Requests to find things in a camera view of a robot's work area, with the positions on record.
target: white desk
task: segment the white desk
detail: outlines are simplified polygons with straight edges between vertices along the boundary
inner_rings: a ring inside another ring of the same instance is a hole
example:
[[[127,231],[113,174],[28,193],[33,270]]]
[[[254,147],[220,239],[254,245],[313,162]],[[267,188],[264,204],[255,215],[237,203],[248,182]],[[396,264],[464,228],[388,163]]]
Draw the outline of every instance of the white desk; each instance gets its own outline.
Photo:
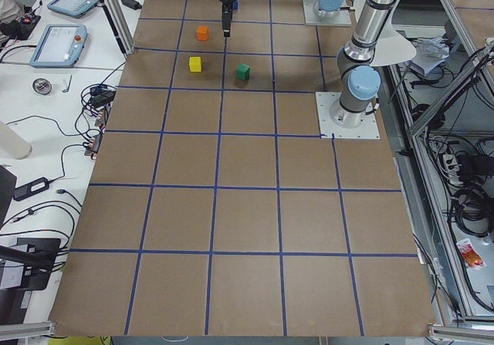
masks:
[[[44,0],[43,5],[36,11],[37,15],[41,15],[39,24],[34,29],[29,40],[17,42],[16,46],[21,45],[35,45],[39,39],[45,27],[49,24],[84,24],[87,27],[89,37],[84,46],[84,50],[81,54],[76,66],[79,68],[91,68],[91,69],[114,69],[124,62],[124,56],[118,48],[117,41],[113,36],[110,24],[107,21],[107,17],[104,14],[102,8],[96,7],[88,11],[80,19],[75,19],[67,15],[55,13],[50,11],[46,6],[52,0]],[[37,0],[33,8],[39,5]],[[120,5],[123,11],[123,15],[127,20],[130,32],[134,34],[137,27],[137,21],[139,19],[140,9],[134,11],[128,7]],[[9,54],[4,63],[29,63],[33,53],[33,49],[19,49],[12,54]]]
[[[90,84],[100,83],[108,70],[102,69],[34,69],[31,66],[0,65],[0,120],[9,122],[30,115],[40,115],[57,120],[64,132],[74,134],[74,121],[81,111],[80,92]],[[73,75],[68,93],[62,93],[63,80]],[[110,85],[118,84],[121,71],[116,71],[108,80]],[[32,89],[32,81],[44,77],[52,83],[52,92],[42,96]],[[8,168],[17,176],[17,185],[21,185],[40,177],[56,178],[61,175],[60,154],[69,144],[80,144],[82,137],[64,137],[56,125],[47,120],[29,119],[10,126],[32,145],[32,153],[24,160],[13,160],[0,151],[0,164],[10,165]],[[49,190],[25,199],[12,201],[7,218],[39,202],[63,200],[77,206],[66,194],[57,194],[56,189],[64,188],[73,193],[81,202],[84,199],[87,185],[93,171],[94,162],[83,156],[82,147],[72,147],[65,152],[66,177],[55,181]],[[36,228],[54,228],[69,232],[71,221],[64,211],[47,208],[37,215],[30,216],[20,222],[6,225],[2,233],[19,232]],[[60,235],[49,232],[30,233],[19,236],[0,237],[0,245],[11,245],[17,237],[52,237]],[[50,276],[49,286],[44,291],[32,293],[25,323],[45,321],[52,309],[62,273]]]

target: round gauge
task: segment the round gauge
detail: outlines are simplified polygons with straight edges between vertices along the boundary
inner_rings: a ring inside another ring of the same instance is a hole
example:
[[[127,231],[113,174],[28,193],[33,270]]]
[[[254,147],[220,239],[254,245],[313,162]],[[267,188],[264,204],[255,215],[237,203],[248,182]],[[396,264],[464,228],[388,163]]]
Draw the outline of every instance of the round gauge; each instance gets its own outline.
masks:
[[[32,88],[35,92],[45,96],[52,91],[52,84],[47,79],[39,78],[32,82]]]

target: metal mounting plate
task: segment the metal mounting plate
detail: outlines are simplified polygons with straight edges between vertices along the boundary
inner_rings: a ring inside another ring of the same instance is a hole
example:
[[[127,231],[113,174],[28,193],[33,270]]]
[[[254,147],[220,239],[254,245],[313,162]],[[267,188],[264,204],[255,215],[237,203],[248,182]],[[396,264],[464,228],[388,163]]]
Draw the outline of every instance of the metal mounting plate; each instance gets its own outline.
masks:
[[[319,128],[321,138],[331,139],[380,139],[377,128],[376,117],[372,113],[366,115],[364,121],[354,129],[346,129],[334,123],[330,117],[330,108],[335,100],[340,98],[339,92],[316,92],[317,116],[319,117]],[[367,111],[372,110],[369,103]]]
[[[313,7],[317,0],[302,0],[303,13],[306,16],[306,25],[316,26],[346,26],[352,25],[350,13],[348,11],[340,11],[337,15],[330,19],[322,19],[316,13],[314,13]]]

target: plug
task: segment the plug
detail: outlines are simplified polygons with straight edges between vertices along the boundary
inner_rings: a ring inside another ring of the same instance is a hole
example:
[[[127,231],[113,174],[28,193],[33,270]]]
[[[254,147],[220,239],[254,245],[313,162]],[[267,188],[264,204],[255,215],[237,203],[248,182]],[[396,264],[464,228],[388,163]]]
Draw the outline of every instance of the plug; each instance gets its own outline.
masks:
[[[142,5],[137,0],[122,0],[122,4],[134,11],[142,8]]]

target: orange cube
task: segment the orange cube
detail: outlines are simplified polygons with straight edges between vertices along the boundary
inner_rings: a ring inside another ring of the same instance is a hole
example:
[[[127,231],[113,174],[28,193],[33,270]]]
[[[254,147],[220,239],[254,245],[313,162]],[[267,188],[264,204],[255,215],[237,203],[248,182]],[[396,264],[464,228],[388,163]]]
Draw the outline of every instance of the orange cube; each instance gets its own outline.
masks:
[[[207,26],[198,26],[197,31],[195,32],[199,41],[207,42],[209,40],[209,27]]]

